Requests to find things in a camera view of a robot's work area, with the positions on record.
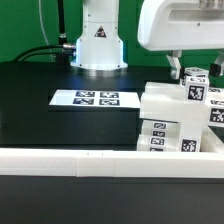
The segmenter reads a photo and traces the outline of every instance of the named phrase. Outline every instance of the white cylinder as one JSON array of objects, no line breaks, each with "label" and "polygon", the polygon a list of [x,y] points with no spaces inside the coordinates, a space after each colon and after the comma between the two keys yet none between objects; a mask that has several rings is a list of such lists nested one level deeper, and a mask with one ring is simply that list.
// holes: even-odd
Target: white cylinder
[{"label": "white cylinder", "polygon": [[127,67],[118,37],[119,0],[83,0],[83,33],[72,66],[94,70]]}]

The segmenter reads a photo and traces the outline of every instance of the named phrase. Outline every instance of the yellow warning triangle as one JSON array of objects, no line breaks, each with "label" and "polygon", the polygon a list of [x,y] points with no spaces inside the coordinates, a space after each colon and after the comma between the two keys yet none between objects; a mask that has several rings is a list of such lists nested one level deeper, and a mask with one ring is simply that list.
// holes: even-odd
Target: yellow warning triangle
[{"label": "yellow warning triangle", "polygon": [[102,26],[100,26],[94,37],[107,37]]}]

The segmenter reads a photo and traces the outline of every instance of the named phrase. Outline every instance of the table surface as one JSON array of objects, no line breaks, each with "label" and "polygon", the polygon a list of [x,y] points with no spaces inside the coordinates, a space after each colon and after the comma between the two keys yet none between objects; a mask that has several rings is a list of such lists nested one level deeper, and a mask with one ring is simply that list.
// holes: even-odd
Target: table surface
[{"label": "table surface", "polygon": [[[1,63],[0,146],[134,150],[138,110],[48,105],[56,89],[134,91],[140,97],[147,81],[173,82],[168,68],[115,73],[105,78],[51,63]],[[219,224],[223,197],[222,179],[1,176],[0,222]]]},{"label": "table surface", "polygon": [[111,72],[53,63],[0,64],[0,146],[136,150],[139,109],[49,106],[57,89],[137,92],[147,81],[176,83],[169,68]]}]

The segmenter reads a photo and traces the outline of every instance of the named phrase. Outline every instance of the green background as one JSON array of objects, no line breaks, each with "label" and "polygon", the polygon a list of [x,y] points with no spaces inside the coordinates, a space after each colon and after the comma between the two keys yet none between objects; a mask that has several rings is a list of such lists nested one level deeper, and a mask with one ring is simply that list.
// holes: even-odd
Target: green background
[{"label": "green background", "polygon": [[[120,0],[119,36],[124,41],[124,60],[129,65],[168,66],[166,52],[150,52],[137,42],[138,19],[143,0]],[[74,43],[82,32],[82,0],[64,0],[68,41]],[[50,44],[58,43],[57,0],[42,0],[43,21]],[[12,60],[21,52],[46,45],[40,27],[38,0],[1,0],[0,62]],[[184,51],[181,64],[208,69],[217,50]],[[49,56],[30,60],[50,61]],[[224,79],[212,79],[224,87]]]}]

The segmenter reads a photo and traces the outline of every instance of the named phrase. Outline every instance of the label sticker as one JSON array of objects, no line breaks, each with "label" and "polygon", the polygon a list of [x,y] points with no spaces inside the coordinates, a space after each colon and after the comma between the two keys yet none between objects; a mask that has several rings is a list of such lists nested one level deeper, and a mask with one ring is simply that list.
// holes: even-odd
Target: label sticker
[{"label": "label sticker", "polygon": [[100,105],[102,106],[119,106],[120,101],[119,100],[114,100],[114,99],[107,99],[107,100],[100,100]]},{"label": "label sticker", "polygon": [[57,90],[49,105],[140,108],[136,92]]},{"label": "label sticker", "polygon": [[73,104],[78,105],[93,105],[94,99],[88,99],[88,98],[75,98],[73,101]]},{"label": "label sticker", "polygon": [[156,137],[151,137],[150,138],[150,144],[151,145],[157,145],[157,146],[165,146],[165,139],[164,138],[156,138]]},{"label": "label sticker", "polygon": [[224,106],[224,101],[211,100],[211,104]]},{"label": "label sticker", "polygon": [[149,151],[150,151],[150,152],[163,152],[164,149],[162,149],[162,148],[150,147]]},{"label": "label sticker", "polygon": [[196,152],[197,141],[190,139],[183,139],[181,145],[181,152]]},{"label": "label sticker", "polygon": [[154,122],[153,127],[158,129],[166,129],[166,123]]},{"label": "label sticker", "polygon": [[165,131],[152,131],[152,136],[158,136],[165,138],[166,137],[166,132]]},{"label": "label sticker", "polygon": [[94,37],[103,37],[103,38],[107,37],[102,26],[100,26],[100,28],[97,30]]}]

